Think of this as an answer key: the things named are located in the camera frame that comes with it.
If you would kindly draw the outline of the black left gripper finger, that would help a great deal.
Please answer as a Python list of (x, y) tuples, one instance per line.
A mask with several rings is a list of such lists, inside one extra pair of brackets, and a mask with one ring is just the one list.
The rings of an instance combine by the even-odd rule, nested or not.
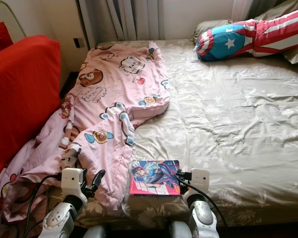
[(95, 176), (92, 180), (91, 192), (95, 193), (95, 191), (97, 191), (105, 174), (105, 170), (99, 170), (99, 172), (95, 173)]

